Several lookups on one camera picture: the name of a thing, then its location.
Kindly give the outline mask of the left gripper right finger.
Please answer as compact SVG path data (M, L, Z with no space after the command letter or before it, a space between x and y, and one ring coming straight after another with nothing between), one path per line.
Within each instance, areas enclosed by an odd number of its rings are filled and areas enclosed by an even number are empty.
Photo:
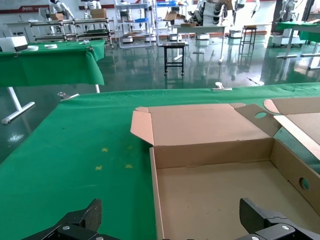
M239 220L247 235L241 240L318 240L320 235L299 227L282 213L260 208L248 198L239 201Z

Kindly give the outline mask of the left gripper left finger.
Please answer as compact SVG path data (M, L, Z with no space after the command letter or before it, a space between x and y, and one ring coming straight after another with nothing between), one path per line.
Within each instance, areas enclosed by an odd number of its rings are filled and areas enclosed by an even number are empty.
M66 213L55 225L26 240L109 240L110 236L98 233L102 222L102 201L95 198L86 208Z

